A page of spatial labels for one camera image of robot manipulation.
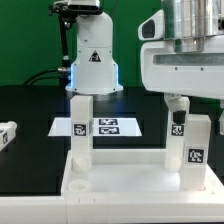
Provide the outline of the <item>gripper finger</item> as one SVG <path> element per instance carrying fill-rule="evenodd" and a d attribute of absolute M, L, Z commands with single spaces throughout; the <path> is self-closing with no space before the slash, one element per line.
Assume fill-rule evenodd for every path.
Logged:
<path fill-rule="evenodd" d="M 219 118 L 219 133 L 224 136 L 224 100 L 220 100 L 220 108 L 222 113 Z"/>

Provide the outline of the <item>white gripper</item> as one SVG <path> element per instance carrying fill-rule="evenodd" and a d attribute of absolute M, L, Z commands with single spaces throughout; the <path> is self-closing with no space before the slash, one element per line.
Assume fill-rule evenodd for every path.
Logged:
<path fill-rule="evenodd" d="M 181 95 L 224 100 L 224 35 L 206 37 L 202 52 L 176 53 L 173 40 L 163 40 L 164 12 L 158 10 L 138 28 L 141 79 L 148 91 L 163 92 L 175 124 L 184 124 Z"/>

